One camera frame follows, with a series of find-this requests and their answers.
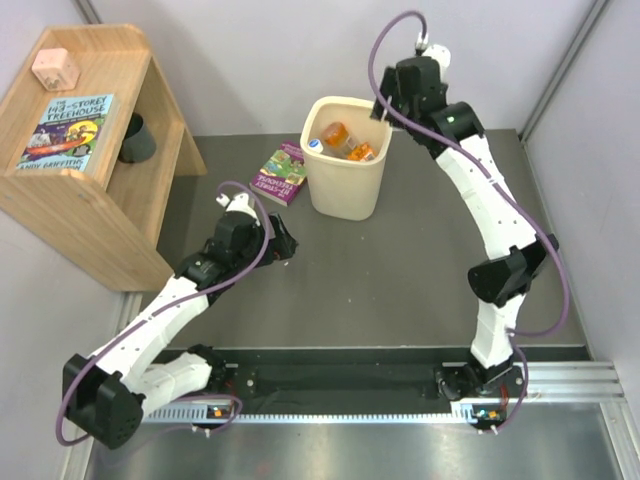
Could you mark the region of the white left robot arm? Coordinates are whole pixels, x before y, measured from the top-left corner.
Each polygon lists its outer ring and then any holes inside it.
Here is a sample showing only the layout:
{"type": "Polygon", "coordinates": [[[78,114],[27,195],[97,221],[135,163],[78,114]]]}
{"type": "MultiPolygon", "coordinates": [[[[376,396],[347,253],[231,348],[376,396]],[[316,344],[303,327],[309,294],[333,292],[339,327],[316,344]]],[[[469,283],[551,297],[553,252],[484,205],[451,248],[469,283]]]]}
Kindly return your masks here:
{"type": "Polygon", "coordinates": [[[255,268],[292,258],[298,246],[281,216],[263,220],[226,212],[203,247],[186,257],[158,296],[118,336],[89,357],[63,367],[62,402],[55,435],[64,446],[69,421],[110,449],[129,441],[153,412],[200,391],[216,396],[227,374],[211,348],[195,346],[177,359],[156,357],[192,320],[255,268]]]}

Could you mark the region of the cream plastic bin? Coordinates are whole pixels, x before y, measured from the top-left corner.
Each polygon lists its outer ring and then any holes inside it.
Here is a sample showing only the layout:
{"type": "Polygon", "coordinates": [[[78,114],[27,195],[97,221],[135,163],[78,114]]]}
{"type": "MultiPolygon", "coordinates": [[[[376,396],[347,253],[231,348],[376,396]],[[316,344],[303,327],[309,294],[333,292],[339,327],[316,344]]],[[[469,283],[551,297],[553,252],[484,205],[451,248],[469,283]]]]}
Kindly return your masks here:
{"type": "Polygon", "coordinates": [[[340,219],[361,221],[375,210],[391,143],[392,128],[370,118],[373,102],[354,97],[325,96],[308,113],[300,136],[313,207],[340,219]],[[314,148],[322,132],[333,122],[341,122],[359,142],[366,142],[376,157],[365,162],[331,155],[327,144],[314,148]]]}

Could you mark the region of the orange bottle white cap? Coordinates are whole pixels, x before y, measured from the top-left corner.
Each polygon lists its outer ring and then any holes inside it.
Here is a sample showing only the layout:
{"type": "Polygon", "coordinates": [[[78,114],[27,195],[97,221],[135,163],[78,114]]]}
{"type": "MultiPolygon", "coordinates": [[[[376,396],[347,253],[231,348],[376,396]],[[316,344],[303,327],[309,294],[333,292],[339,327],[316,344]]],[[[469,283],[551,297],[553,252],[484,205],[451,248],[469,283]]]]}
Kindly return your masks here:
{"type": "Polygon", "coordinates": [[[347,159],[358,146],[358,141],[342,122],[329,124],[321,133],[321,140],[337,157],[347,159]]]}

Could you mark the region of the small orange bottle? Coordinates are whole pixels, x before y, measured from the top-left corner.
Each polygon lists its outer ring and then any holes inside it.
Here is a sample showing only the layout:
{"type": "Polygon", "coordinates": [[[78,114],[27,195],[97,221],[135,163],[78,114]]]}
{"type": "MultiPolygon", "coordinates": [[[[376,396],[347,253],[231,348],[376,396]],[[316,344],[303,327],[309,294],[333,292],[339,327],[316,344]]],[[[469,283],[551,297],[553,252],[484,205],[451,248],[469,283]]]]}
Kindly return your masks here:
{"type": "Polygon", "coordinates": [[[368,142],[363,142],[356,146],[348,155],[347,159],[356,162],[368,162],[376,158],[376,152],[368,142]]]}

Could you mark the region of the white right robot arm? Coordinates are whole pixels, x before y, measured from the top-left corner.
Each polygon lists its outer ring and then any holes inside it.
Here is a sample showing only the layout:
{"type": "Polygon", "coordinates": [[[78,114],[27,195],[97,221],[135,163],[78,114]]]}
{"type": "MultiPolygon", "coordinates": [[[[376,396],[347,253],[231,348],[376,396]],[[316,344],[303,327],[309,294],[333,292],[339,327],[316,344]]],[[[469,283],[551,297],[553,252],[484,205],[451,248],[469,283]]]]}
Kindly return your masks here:
{"type": "Polygon", "coordinates": [[[446,58],[414,56],[385,69],[373,119],[407,131],[424,146],[458,190],[484,242],[487,258],[467,273],[478,299],[476,333],[470,360],[452,370],[441,368],[441,393],[459,400],[492,394],[511,370],[514,354],[509,330],[533,280],[559,246],[545,240],[511,206],[513,199],[493,160],[485,130],[466,102],[449,103],[442,79],[446,58]]]}

